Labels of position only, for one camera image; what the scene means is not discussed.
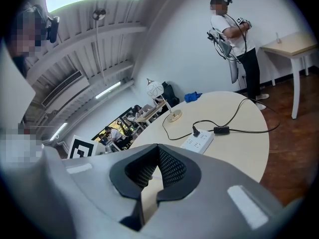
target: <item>white wall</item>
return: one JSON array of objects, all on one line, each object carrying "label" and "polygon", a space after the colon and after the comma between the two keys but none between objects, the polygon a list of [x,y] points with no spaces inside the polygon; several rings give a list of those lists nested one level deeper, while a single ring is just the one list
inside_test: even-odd
[{"label": "white wall", "polygon": [[[144,103],[151,100],[145,92],[146,78],[172,84],[181,100],[197,91],[237,91],[231,84],[228,62],[222,59],[207,39],[211,28],[210,0],[168,0],[153,22],[134,68],[134,92]],[[228,7],[233,18],[250,20],[250,34],[256,45],[261,70],[261,83],[270,80],[267,67],[275,78],[291,73],[289,59],[266,55],[260,46],[296,31],[308,30],[302,14],[290,0],[233,0]],[[240,74],[244,70],[240,65]]]},{"label": "white wall", "polygon": [[139,104],[139,100],[132,92],[132,89],[127,88],[123,90],[81,120],[63,138],[63,141],[70,147],[73,135],[91,140],[105,126],[113,122],[119,115],[136,104]]}]

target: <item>white round table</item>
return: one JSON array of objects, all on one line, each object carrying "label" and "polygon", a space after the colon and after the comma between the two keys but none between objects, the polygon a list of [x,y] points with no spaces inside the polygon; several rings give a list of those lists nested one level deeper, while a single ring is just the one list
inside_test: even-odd
[{"label": "white round table", "polygon": [[[234,92],[211,92],[203,94],[197,101],[182,102],[172,110],[180,109],[181,118],[169,123],[164,122],[170,138],[179,138],[192,132],[192,124],[198,120],[212,120],[218,125],[226,124],[235,114],[243,95]],[[180,140],[169,140],[162,122],[169,112],[166,112],[151,125],[149,125],[134,141],[131,148],[151,143],[163,143],[180,147],[187,137]],[[208,122],[198,123],[197,129],[210,130],[214,124]],[[250,131],[267,130],[266,121],[250,100],[243,102],[238,114],[229,124],[230,128]],[[260,182],[268,160],[269,135],[268,133],[240,133],[231,132],[228,135],[215,135],[213,142],[204,152],[204,155],[224,160],[239,170]],[[154,173],[160,176],[159,170]]]}]

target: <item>blue cloth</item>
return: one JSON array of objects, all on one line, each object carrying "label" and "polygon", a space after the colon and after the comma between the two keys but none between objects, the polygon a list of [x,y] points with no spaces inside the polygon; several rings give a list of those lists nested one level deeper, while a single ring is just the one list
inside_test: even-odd
[{"label": "blue cloth", "polygon": [[184,98],[185,98],[186,103],[189,103],[192,101],[196,101],[198,98],[200,98],[201,95],[202,95],[202,93],[198,94],[197,92],[194,92],[191,94],[186,94]]}]

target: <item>lamp base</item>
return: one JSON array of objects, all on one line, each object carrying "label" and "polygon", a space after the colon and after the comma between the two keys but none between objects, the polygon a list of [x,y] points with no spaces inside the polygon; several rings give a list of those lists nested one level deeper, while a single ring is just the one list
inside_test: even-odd
[{"label": "lamp base", "polygon": [[166,120],[168,122],[174,122],[174,121],[178,120],[182,116],[182,114],[183,114],[183,112],[181,110],[176,110],[176,111],[170,113],[170,115],[168,115]]}]

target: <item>wooden floor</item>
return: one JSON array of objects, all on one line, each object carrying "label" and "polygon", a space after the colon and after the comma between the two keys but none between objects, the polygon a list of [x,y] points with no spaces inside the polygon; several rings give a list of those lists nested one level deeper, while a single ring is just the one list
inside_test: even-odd
[{"label": "wooden floor", "polygon": [[[319,76],[301,76],[301,96],[297,119],[291,118],[293,80],[262,90],[270,98],[265,104],[276,110],[281,125],[269,133],[270,151],[261,184],[284,205],[304,196],[313,182],[319,161]],[[262,111],[268,128],[278,121],[271,110]]]}]

